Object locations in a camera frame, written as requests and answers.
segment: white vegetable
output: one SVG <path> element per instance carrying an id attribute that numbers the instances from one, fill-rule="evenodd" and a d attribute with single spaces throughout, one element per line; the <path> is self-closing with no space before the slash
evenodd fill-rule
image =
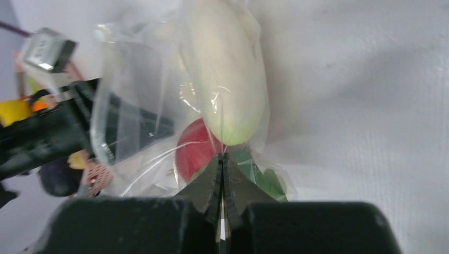
<path id="1" fill-rule="evenodd" d="M 222 0 L 194 2 L 182 54 L 196 100 L 206 125 L 221 142 L 245 143 L 257 132 L 267 105 L 253 17 L 238 16 Z"/>

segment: plastic bag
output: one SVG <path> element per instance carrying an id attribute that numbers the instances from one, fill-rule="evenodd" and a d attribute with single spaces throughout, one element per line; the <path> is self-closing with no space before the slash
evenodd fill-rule
<path id="1" fill-rule="evenodd" d="M 98 29 L 104 66 L 91 136 L 116 175 L 110 193 L 174 195 L 228 152 L 265 192 L 294 196 L 285 172 L 258 162 L 270 108 L 260 28 L 243 3 L 183 1 L 151 21 Z"/>

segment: red apple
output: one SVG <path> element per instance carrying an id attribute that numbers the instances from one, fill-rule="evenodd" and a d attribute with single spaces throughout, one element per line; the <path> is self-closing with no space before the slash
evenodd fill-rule
<path id="1" fill-rule="evenodd" d="M 209 136 L 203 118 L 191 123 L 181 134 L 177 144 L 179 148 L 175 152 L 179 175 L 190 182 L 194 173 L 206 166 L 215 153 L 221 152 L 221 145 L 212 133 Z"/>

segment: clear plastic bag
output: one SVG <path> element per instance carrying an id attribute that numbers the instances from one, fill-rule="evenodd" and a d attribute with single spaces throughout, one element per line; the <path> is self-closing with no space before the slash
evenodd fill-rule
<path id="1" fill-rule="evenodd" d="M 115 174 L 110 194 L 174 195 L 228 152 L 276 199 L 294 195 L 285 172 L 258 162 L 270 108 L 260 28 L 242 2 L 186 0 L 98 30 L 104 66 L 91 136 Z"/>

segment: white tablecloth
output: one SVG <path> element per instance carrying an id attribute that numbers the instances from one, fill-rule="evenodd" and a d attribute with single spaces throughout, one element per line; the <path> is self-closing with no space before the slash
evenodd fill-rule
<path id="1" fill-rule="evenodd" d="M 12 0 L 24 29 L 80 43 L 100 76 L 96 23 L 164 1 Z M 363 200 L 405 253 L 449 253 L 449 2 L 259 0 L 272 108 L 266 160 L 301 200 Z"/>

